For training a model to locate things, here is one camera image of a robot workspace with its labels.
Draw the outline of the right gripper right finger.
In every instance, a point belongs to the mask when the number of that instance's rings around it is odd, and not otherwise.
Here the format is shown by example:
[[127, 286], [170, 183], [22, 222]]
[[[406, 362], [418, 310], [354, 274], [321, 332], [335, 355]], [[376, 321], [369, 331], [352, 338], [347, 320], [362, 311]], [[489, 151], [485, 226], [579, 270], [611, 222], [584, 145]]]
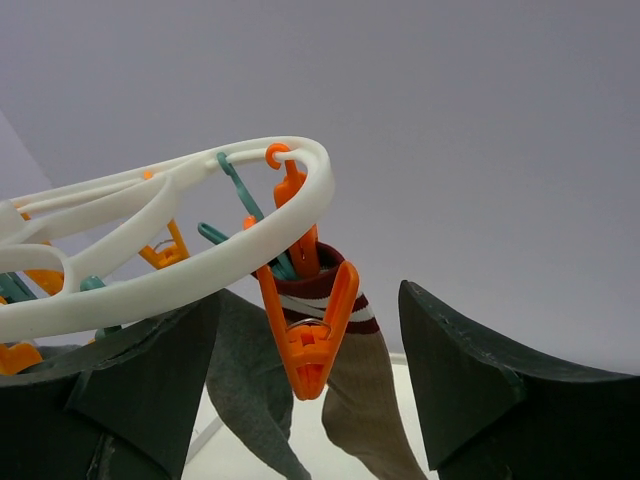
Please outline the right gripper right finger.
[[536, 351], [411, 281], [401, 334], [428, 466], [442, 479], [635, 479], [639, 380]]

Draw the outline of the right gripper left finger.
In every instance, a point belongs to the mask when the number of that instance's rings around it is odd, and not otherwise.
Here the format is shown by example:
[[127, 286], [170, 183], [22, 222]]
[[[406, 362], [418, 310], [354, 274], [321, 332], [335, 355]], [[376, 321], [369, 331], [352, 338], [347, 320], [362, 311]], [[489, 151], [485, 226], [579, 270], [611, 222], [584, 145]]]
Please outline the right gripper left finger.
[[181, 478], [219, 311], [209, 296], [2, 377], [2, 478]]

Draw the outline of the beige striped sock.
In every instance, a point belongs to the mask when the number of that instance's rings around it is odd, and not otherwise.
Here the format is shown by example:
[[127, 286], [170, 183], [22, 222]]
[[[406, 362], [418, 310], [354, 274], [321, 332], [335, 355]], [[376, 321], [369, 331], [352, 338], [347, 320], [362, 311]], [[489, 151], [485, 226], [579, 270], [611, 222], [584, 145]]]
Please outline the beige striped sock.
[[[288, 323], [319, 319], [328, 306], [338, 267], [347, 260], [317, 245], [319, 274], [310, 279], [274, 277]], [[398, 407], [389, 351], [369, 301], [358, 296], [325, 387], [321, 422], [328, 440], [358, 459], [377, 479], [422, 479]]]

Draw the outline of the grey sock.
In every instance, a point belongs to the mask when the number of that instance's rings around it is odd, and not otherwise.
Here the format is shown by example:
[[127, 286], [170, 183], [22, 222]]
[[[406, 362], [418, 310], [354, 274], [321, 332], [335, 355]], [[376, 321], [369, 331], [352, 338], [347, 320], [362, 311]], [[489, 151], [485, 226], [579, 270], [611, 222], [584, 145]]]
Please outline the grey sock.
[[217, 325], [205, 385], [222, 422], [284, 478], [309, 479], [289, 444], [293, 393], [265, 310], [222, 289], [177, 311]]

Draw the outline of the white round clip hanger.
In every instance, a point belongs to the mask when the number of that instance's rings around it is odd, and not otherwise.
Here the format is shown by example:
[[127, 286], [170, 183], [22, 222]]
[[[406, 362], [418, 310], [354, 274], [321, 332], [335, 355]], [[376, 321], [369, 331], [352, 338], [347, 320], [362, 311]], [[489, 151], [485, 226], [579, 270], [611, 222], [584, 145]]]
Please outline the white round clip hanger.
[[285, 252], [292, 213], [276, 209], [222, 244], [191, 254], [175, 223], [183, 194], [221, 169], [265, 161], [284, 143], [307, 170], [295, 200], [316, 223], [334, 193], [327, 150], [298, 136], [231, 143], [129, 171], [5, 200], [1, 269], [26, 272], [46, 296], [1, 309], [5, 342], [142, 320], [201, 299]]

